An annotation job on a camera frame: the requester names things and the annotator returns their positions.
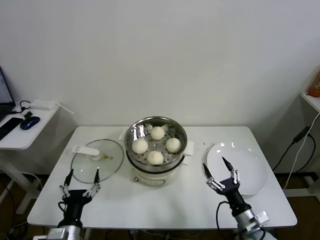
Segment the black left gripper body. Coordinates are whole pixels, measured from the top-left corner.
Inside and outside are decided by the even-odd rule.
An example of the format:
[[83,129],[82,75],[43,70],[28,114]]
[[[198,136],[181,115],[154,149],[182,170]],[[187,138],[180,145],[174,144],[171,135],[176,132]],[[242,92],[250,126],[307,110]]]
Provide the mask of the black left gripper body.
[[59,222],[58,227],[76,226],[82,227],[81,216],[83,208],[91,202],[91,198],[83,197],[86,190],[71,190],[70,197],[62,199],[58,207],[63,212],[63,219]]

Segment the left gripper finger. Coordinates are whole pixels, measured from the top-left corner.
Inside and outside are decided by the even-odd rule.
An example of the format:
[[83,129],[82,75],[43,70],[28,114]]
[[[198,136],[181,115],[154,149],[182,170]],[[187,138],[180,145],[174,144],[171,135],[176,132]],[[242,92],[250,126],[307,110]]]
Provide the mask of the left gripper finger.
[[74,173],[74,169],[72,168],[69,172],[69,174],[66,176],[64,183],[62,185],[59,186],[60,191],[61,191],[61,195],[62,195],[62,199],[66,199],[68,197],[71,196],[70,192],[69,192],[69,186],[73,177],[73,173]]
[[96,169],[93,185],[82,194],[83,197],[93,199],[101,189],[99,170],[99,168]]

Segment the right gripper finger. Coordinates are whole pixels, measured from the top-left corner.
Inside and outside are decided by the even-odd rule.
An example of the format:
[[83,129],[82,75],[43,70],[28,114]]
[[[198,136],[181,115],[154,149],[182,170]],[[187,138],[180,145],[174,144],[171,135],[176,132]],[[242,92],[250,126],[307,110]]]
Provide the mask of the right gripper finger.
[[226,168],[230,172],[231,178],[233,179],[233,183],[235,185],[239,184],[240,183],[240,177],[239,177],[238,170],[235,170],[234,167],[232,166],[232,164],[226,158],[222,157],[222,160],[223,160]]
[[204,169],[204,174],[207,178],[206,184],[216,192],[221,192],[224,189],[224,185],[220,182],[217,182],[214,177],[211,175],[208,167],[205,163],[202,164]]

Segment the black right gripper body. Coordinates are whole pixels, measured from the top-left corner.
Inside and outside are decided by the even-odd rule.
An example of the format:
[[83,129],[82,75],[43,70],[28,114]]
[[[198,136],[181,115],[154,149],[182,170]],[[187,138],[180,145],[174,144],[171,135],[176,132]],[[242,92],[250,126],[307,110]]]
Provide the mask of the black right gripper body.
[[239,192],[240,183],[234,183],[232,178],[223,180],[221,183],[225,188],[222,189],[220,194],[226,197],[233,217],[251,209],[251,206],[244,201]]

